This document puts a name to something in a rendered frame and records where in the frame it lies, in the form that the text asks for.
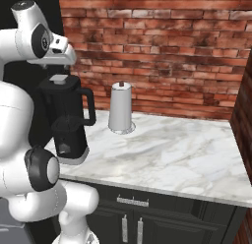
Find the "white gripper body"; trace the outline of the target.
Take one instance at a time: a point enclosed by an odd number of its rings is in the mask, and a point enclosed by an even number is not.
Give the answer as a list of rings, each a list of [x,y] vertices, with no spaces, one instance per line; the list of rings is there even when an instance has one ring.
[[[49,50],[43,58],[29,60],[29,63],[36,65],[71,66],[74,65],[76,61],[77,61],[76,52],[72,47],[72,45],[69,44],[63,53],[53,53],[51,50]]]

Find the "black blender lid white cap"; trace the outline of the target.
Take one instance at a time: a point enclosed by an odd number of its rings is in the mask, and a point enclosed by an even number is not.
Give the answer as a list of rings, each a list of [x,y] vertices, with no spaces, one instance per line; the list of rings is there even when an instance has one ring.
[[[49,78],[49,82],[54,86],[69,87],[78,82],[78,77],[72,75],[56,74]]]

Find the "dark narrow cupboard door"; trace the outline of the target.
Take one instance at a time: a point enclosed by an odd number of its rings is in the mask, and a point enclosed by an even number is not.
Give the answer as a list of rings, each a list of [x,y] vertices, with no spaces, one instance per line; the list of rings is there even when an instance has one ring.
[[[122,241],[122,218],[127,215],[128,243]],[[99,244],[133,244],[133,211],[110,207],[98,207],[87,216],[91,231]]]

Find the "dark drawer front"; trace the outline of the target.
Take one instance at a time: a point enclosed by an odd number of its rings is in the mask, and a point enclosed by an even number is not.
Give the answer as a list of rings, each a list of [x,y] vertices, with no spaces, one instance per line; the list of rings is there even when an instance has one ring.
[[[103,202],[116,205],[121,208],[148,210],[150,212],[164,211],[176,214],[187,214],[199,219],[203,218],[203,212],[206,210],[205,203],[200,200],[98,184],[94,184],[94,187],[97,188]],[[127,199],[132,199],[134,197],[139,201],[146,201],[149,199],[150,205],[148,208],[144,208],[117,203],[116,198],[118,196]]]

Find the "dark wide cupboard door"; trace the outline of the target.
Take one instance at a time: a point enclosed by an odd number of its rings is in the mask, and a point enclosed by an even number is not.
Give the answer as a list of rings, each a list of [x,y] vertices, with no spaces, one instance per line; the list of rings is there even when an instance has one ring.
[[[221,244],[225,226],[175,215],[135,213],[137,225],[143,219],[143,244]]]

